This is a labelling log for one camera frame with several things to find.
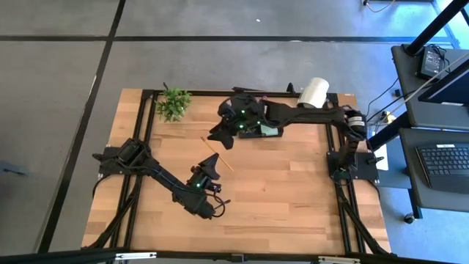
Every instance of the paper towel roll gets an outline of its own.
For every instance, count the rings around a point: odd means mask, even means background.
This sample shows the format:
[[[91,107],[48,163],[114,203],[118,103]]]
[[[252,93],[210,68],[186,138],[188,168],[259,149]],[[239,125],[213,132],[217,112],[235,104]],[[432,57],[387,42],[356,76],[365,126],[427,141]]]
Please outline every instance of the paper towel roll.
[[[303,89],[297,106],[305,108],[322,108],[327,97],[329,83],[323,78],[313,78]]]

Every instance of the pencil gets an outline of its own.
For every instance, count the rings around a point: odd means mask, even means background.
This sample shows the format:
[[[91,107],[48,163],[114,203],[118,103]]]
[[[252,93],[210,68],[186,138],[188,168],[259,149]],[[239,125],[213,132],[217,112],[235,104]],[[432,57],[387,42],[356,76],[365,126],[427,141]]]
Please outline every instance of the pencil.
[[[207,147],[209,147],[214,153],[217,153],[212,146],[210,146],[208,144],[208,142],[205,140],[205,138],[203,136],[200,137],[200,139],[207,145]],[[221,159],[221,161],[223,161],[223,163],[225,163],[225,165],[228,167],[228,169],[231,169],[232,172],[235,172],[235,170],[221,157],[220,154],[218,154],[218,157]]]

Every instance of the keyboard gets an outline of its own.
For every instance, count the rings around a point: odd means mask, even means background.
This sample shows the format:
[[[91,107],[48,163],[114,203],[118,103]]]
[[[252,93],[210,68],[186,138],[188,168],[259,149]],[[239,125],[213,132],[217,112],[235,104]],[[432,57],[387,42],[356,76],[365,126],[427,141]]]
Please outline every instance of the keyboard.
[[[469,144],[429,144],[416,150],[430,188],[469,194]]]

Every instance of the computer monitor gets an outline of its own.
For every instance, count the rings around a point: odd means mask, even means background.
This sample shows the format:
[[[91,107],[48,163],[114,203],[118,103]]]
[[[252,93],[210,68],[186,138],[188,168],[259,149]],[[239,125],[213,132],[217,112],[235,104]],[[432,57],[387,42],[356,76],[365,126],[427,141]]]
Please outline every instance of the computer monitor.
[[[469,106],[469,59],[418,97],[420,101]]]

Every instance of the caster wheel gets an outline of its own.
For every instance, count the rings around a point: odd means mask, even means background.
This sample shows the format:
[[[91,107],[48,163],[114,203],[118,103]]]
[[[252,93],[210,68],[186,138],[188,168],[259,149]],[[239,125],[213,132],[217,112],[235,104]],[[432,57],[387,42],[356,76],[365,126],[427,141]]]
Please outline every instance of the caster wheel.
[[[408,224],[412,224],[416,218],[413,216],[413,213],[408,213],[406,216],[404,216],[404,222]]]

